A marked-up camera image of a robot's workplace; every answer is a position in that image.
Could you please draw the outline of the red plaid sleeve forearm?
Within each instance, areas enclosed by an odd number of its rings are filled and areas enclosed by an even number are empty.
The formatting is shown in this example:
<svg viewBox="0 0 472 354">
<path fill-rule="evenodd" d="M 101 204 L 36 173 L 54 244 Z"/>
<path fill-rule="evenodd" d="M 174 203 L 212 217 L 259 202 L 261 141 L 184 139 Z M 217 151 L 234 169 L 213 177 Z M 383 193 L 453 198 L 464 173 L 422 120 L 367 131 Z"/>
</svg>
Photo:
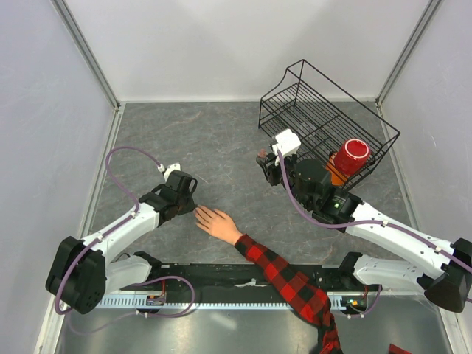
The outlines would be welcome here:
<svg viewBox="0 0 472 354">
<path fill-rule="evenodd" d="M 301 318 L 319 330 L 320 353 L 342 352 L 331 301 L 325 291 L 283 257 L 248 235 L 240 236 L 235 248 L 259 267 L 265 279 Z"/>
</svg>

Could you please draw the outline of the glitter red nail polish bottle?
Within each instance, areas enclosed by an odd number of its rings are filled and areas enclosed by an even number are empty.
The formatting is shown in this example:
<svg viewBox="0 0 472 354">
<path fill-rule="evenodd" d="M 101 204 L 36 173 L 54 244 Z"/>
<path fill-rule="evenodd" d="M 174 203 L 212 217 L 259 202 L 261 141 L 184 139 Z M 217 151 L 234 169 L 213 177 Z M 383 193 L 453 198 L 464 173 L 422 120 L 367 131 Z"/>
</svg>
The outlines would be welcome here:
<svg viewBox="0 0 472 354">
<path fill-rule="evenodd" d="M 268 153 L 265 149 L 261 149 L 257 155 L 261 158 L 265 158 L 268 155 Z"/>
</svg>

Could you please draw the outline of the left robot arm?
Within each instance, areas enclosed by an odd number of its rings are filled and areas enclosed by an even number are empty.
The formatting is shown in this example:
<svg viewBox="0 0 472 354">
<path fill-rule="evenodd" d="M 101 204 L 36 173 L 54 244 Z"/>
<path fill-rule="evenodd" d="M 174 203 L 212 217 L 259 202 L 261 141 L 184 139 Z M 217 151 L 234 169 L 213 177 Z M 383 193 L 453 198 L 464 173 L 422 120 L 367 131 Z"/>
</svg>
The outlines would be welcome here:
<svg viewBox="0 0 472 354">
<path fill-rule="evenodd" d="M 69 236 L 61 241 L 45 284 L 55 295 L 57 308 L 66 304 L 87 314 L 111 292 L 135 284 L 146 290 L 159 287 L 159 260 L 144 251 L 124 260 L 119 255 L 141 236 L 195 209 L 195 178 L 174 164 L 164 179 L 139 198 L 137 206 L 100 231 L 80 240 Z"/>
</svg>

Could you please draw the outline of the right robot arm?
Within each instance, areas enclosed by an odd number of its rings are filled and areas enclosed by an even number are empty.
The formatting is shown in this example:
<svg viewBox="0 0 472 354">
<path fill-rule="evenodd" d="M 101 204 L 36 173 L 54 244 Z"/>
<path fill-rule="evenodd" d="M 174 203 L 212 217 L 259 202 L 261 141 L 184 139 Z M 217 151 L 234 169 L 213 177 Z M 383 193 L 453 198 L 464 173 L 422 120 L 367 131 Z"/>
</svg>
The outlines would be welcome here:
<svg viewBox="0 0 472 354">
<path fill-rule="evenodd" d="M 338 271 L 339 285 L 362 283 L 420 291 L 434 305 L 454 313 L 471 301 L 471 242 L 427 235 L 383 214 L 356 195 L 333 186 L 316 159 L 298 162 L 279 150 L 256 157 L 266 181 L 282 185 L 291 204 L 309 223 L 359 237 L 395 254 L 397 261 L 349 253 Z"/>
</svg>

